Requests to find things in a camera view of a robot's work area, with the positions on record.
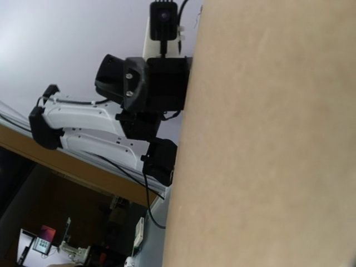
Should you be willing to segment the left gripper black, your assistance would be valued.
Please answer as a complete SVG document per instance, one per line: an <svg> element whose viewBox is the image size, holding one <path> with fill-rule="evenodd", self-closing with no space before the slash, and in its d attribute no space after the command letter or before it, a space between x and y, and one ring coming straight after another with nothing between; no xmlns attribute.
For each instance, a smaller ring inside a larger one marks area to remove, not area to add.
<svg viewBox="0 0 356 267"><path fill-rule="evenodd" d="M107 54L95 78L96 92L132 113L182 111L191 57L128 57Z"/></svg>

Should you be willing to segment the brown backing board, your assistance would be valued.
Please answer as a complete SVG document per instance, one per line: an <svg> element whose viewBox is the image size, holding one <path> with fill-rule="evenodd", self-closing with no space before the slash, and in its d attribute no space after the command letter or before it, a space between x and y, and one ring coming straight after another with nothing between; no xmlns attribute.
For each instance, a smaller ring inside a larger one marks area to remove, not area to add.
<svg viewBox="0 0 356 267"><path fill-rule="evenodd" d="M163 266L355 265L355 2L205 1Z"/></svg>

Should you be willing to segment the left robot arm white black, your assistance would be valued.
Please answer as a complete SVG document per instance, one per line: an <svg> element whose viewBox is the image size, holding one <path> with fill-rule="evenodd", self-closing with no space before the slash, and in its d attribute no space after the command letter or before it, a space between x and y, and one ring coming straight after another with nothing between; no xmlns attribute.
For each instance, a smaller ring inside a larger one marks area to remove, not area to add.
<svg viewBox="0 0 356 267"><path fill-rule="evenodd" d="M46 149L87 152L169 186L177 145L159 127L184 109L191 65L190 57L106 55L95 78L102 100L62 98L49 85L29 114L32 137Z"/></svg>

